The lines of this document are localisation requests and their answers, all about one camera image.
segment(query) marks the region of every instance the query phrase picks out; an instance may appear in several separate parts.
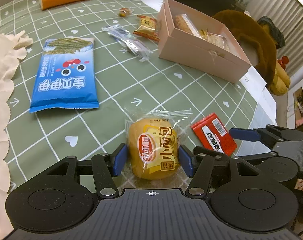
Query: blue gripper pad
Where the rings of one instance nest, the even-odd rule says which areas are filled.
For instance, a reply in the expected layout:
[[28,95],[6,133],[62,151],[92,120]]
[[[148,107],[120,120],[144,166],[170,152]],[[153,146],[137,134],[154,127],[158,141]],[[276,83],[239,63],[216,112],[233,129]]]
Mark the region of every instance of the blue gripper pad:
[[128,155],[128,147],[126,144],[122,143],[112,154],[115,156],[115,163],[113,167],[112,176],[119,176],[126,161]]
[[180,145],[178,148],[179,162],[186,175],[190,178],[194,176],[194,167],[192,165],[192,154],[185,145]]
[[233,139],[256,142],[261,139],[260,134],[255,130],[230,128],[229,134]]

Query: barcode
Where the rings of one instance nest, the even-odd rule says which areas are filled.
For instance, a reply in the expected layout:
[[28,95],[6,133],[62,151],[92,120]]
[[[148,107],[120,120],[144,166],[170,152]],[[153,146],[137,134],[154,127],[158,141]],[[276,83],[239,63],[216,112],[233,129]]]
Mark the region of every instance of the barcode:
[[224,136],[227,133],[222,124],[219,122],[218,118],[214,119],[212,123],[219,132],[220,136]]
[[123,27],[117,28],[116,31],[120,32],[122,35],[127,35],[128,34],[128,31],[125,30]]

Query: red logo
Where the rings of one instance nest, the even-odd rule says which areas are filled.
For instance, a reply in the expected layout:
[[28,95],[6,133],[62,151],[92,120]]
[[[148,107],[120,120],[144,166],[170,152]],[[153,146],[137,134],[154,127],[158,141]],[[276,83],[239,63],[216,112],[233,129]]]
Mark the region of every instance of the red logo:
[[144,162],[151,162],[156,157],[155,143],[153,138],[146,133],[141,134],[137,140],[137,146],[140,154],[140,158]]

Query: white lace cloth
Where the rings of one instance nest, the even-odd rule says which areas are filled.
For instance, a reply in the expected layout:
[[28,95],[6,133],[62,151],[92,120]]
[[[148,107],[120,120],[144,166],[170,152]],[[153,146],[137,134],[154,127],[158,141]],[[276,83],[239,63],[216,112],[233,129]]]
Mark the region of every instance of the white lace cloth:
[[24,33],[25,31],[17,35],[0,34],[0,239],[13,230],[5,211],[5,201],[10,186],[9,169],[4,161],[9,149],[5,128],[10,119],[7,100],[14,89],[11,78],[19,66],[19,60],[26,57],[25,47],[33,42],[32,38],[24,36]]

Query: blue snack bag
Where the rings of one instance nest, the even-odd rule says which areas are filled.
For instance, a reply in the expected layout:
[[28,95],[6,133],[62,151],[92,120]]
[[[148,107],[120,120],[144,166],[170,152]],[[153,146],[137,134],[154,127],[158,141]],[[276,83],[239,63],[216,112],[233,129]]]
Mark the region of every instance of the blue snack bag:
[[94,38],[46,40],[32,94],[30,113],[47,108],[98,108]]

